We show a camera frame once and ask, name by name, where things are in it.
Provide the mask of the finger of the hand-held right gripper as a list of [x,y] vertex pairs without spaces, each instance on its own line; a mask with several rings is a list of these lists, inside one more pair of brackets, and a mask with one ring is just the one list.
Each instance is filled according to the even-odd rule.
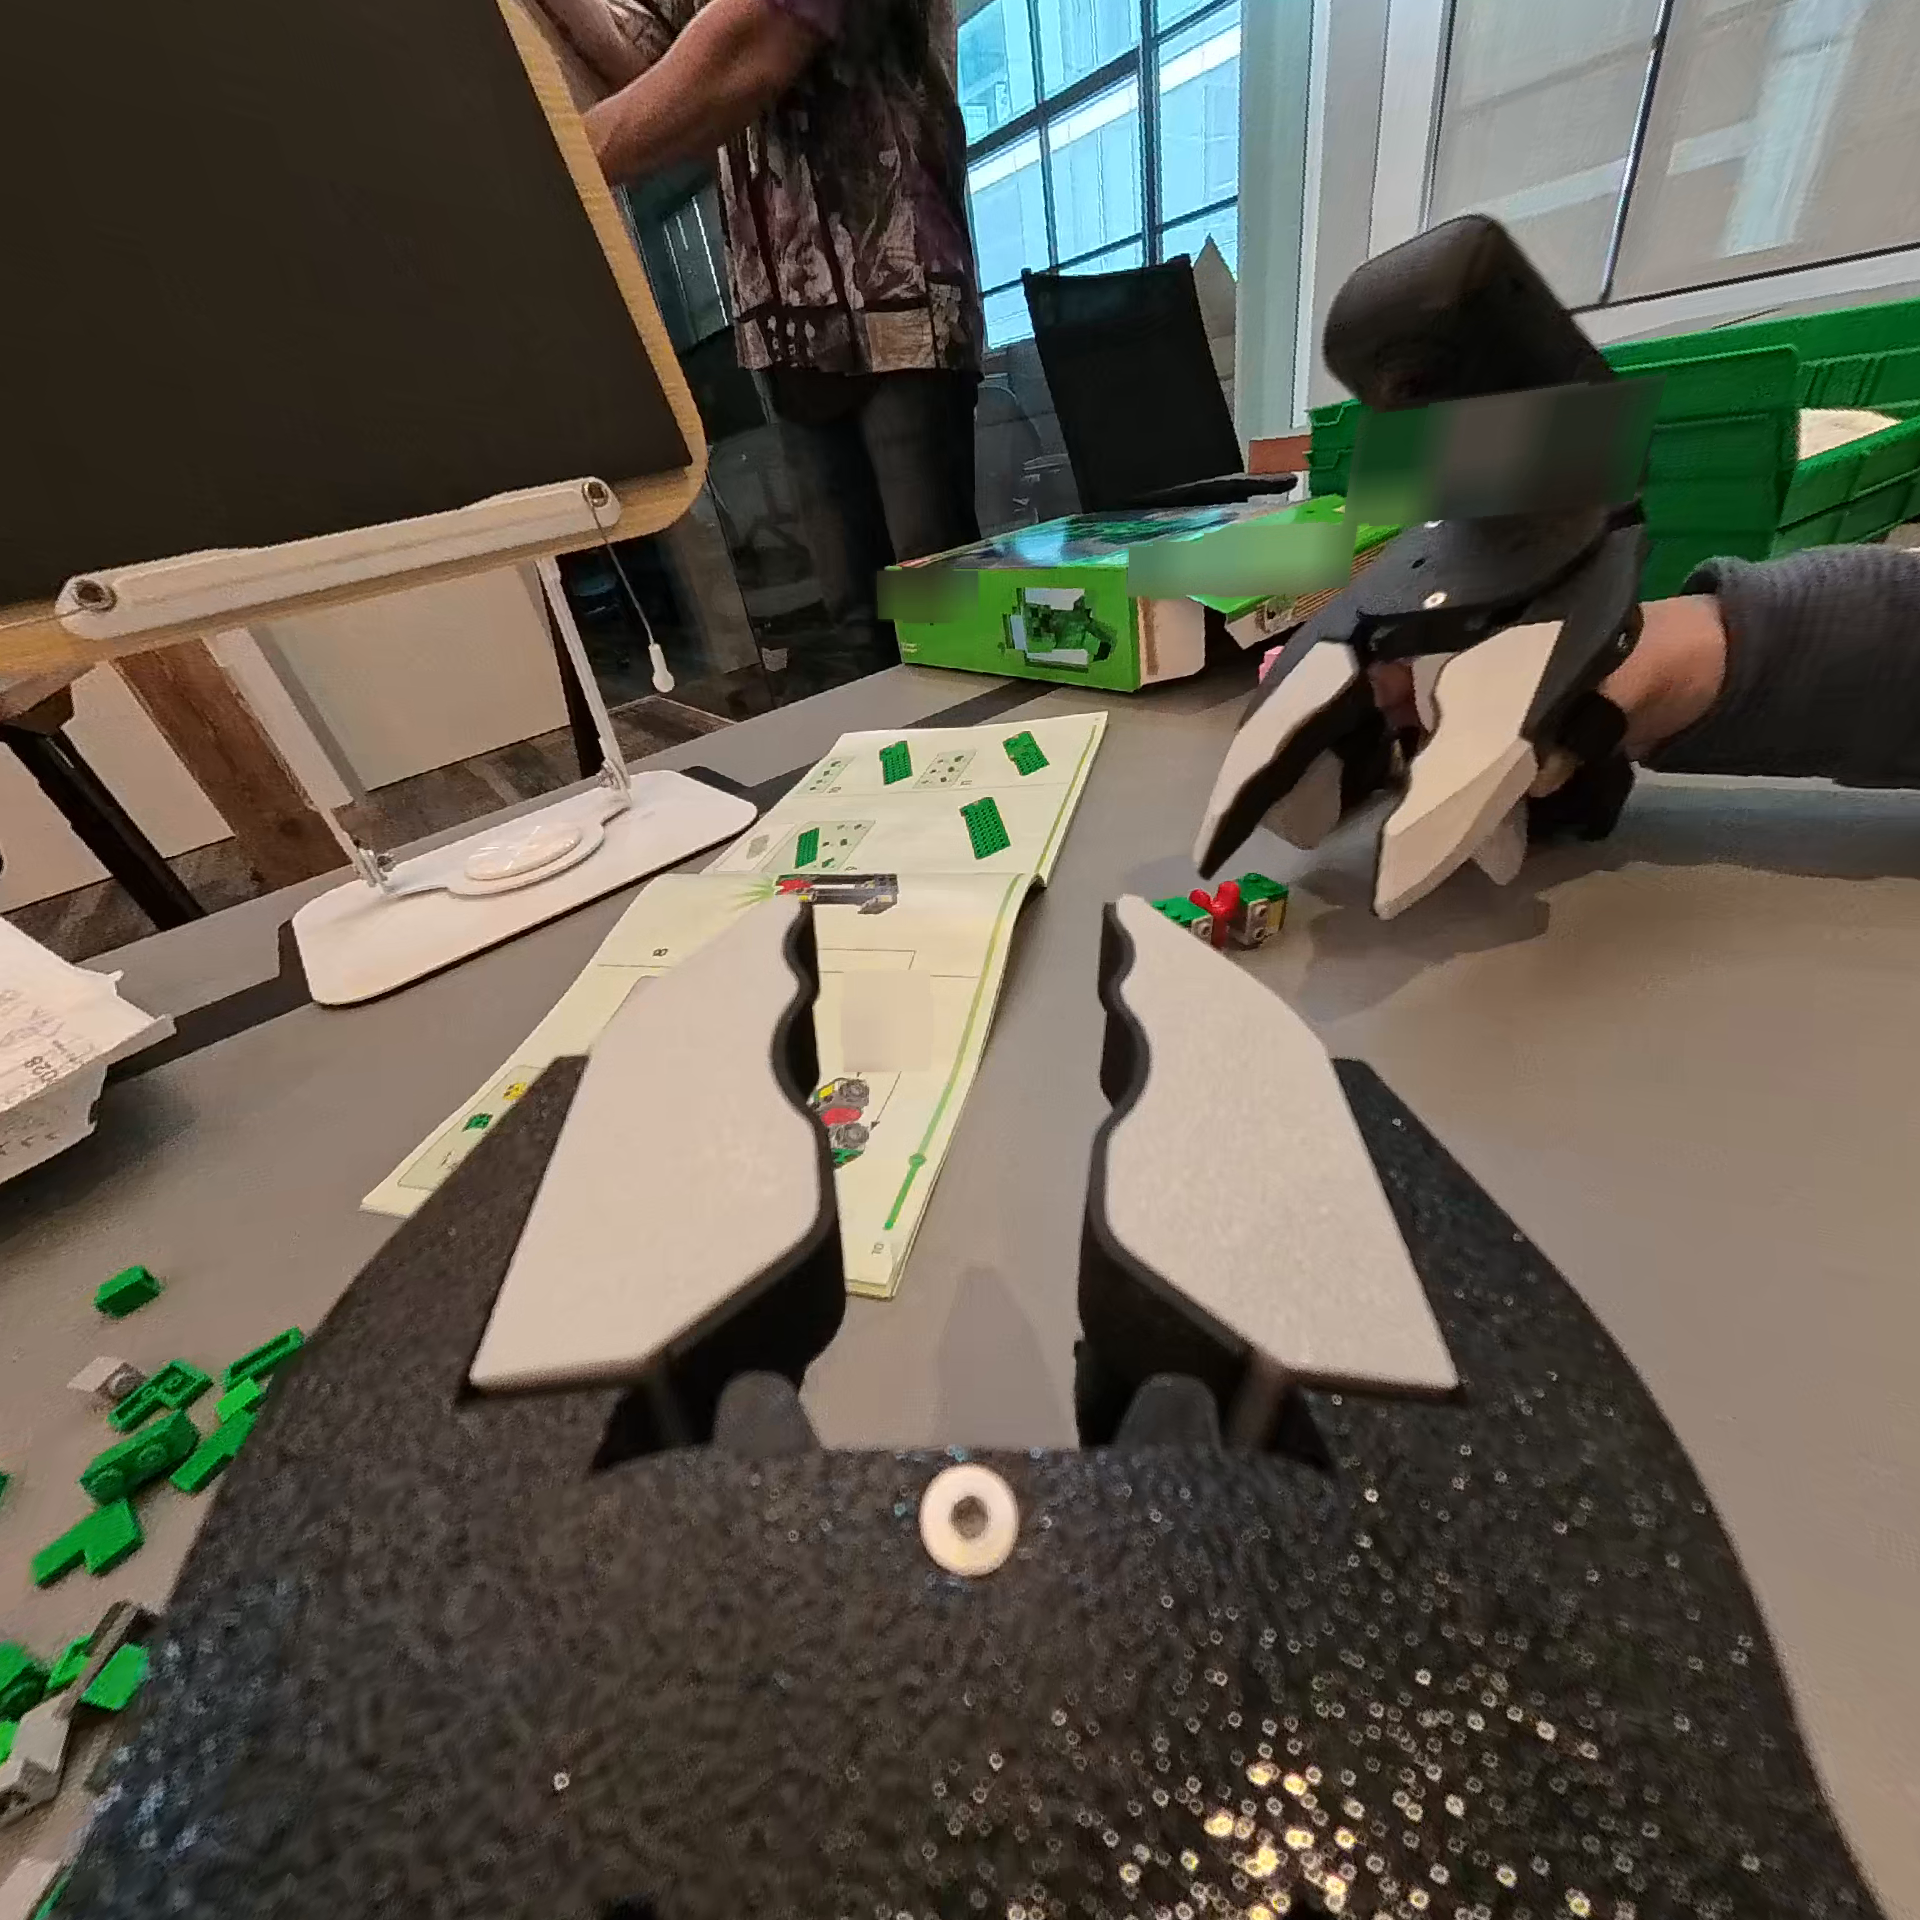
[[1526,722],[1559,636],[1559,619],[1534,622],[1454,656],[1413,660],[1417,717],[1427,739],[1379,830],[1379,919],[1397,919],[1464,866],[1496,887],[1521,871],[1527,798],[1542,773]]
[[1353,642],[1296,636],[1240,717],[1193,866],[1222,877],[1258,830],[1314,852],[1402,780],[1404,664]]

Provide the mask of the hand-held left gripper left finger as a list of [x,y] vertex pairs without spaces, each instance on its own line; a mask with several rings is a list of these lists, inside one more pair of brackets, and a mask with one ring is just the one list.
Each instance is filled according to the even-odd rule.
[[592,1044],[469,1368],[482,1395],[634,1388],[705,1441],[736,1379],[797,1393],[848,1312],[811,1111],[820,948],[755,902]]

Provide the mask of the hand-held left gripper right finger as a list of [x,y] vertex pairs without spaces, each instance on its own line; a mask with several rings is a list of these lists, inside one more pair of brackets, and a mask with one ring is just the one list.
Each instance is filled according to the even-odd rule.
[[1298,1391],[1445,1405],[1461,1370],[1325,1041],[1141,897],[1102,915],[1075,1439],[1155,1379],[1265,1448]]

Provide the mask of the red green yellow brick assembly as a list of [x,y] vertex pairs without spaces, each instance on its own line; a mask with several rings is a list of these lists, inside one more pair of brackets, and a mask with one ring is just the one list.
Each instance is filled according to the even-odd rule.
[[1287,887],[1268,874],[1223,877],[1188,894],[1152,899],[1155,910],[1213,951],[1252,951],[1280,937]]

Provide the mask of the person's right forearm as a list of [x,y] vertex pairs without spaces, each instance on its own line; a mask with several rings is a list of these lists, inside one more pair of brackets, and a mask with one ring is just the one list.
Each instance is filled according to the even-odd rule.
[[1718,704],[1651,768],[1856,789],[1918,789],[1918,555],[1814,545],[1711,561],[1680,596],[1721,598]]

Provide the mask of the person's right hand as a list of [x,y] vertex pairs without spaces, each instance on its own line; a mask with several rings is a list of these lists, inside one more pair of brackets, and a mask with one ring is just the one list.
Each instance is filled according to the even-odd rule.
[[1602,700],[1624,718],[1624,757],[1651,764],[1672,735],[1693,731],[1718,704],[1725,672],[1729,636],[1718,596],[1644,601],[1641,636],[1601,683]]

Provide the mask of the green plastic bin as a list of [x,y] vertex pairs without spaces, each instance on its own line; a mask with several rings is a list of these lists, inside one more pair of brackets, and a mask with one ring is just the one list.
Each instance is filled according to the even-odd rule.
[[1651,487],[1758,483],[1780,498],[1797,459],[1801,355],[1790,343],[1733,345],[1732,335],[1615,343],[1623,375],[1659,375]]
[[1918,299],[1780,324],[1797,355],[1801,452],[1774,557],[1864,543],[1918,519]]

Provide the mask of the green toy box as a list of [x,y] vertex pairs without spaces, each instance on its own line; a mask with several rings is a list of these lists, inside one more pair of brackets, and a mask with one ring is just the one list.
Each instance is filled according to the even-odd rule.
[[1342,495],[1069,515],[878,575],[901,657],[1142,690],[1280,639],[1397,534]]

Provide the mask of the pale green instruction booklet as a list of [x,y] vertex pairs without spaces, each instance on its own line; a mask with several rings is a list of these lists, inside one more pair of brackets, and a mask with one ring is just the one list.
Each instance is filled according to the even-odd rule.
[[889,1302],[974,1089],[1020,910],[1069,838],[1106,718],[846,734],[698,874],[639,890],[589,966],[362,1213],[411,1217],[645,980],[777,894],[820,948],[808,1103],[827,1138],[848,1291]]

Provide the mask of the black office chair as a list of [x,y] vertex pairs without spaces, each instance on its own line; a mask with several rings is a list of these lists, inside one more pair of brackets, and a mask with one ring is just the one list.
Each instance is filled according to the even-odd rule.
[[1193,263],[1020,277],[1081,515],[1291,495],[1243,469]]

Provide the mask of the white window blind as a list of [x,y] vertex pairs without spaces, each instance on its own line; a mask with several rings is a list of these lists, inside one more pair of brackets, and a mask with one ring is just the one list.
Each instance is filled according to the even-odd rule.
[[1569,306],[1918,246],[1916,3],[1453,3],[1424,222]]

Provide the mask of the glass window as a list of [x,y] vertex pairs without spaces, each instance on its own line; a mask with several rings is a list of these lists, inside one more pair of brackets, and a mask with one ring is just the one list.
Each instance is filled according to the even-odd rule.
[[1216,250],[1237,270],[1240,3],[961,3],[957,84],[988,349],[1024,277]]

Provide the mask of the brown side table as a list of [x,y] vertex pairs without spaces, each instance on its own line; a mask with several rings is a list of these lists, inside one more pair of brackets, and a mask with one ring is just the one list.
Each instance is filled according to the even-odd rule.
[[22,764],[67,828],[132,902],[160,927],[200,919],[206,909],[181,883],[125,805],[72,743],[72,686],[83,669],[4,681],[4,746]]

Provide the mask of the wooden rimmed black panel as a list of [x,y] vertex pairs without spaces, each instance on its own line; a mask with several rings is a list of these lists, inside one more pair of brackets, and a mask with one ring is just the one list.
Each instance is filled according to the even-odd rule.
[[709,444],[532,3],[4,5],[4,674],[656,534]]

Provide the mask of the brown wooden post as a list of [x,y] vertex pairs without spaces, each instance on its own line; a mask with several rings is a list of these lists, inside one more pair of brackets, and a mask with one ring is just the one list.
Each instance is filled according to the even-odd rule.
[[350,849],[203,639],[111,660],[272,890],[350,866]]

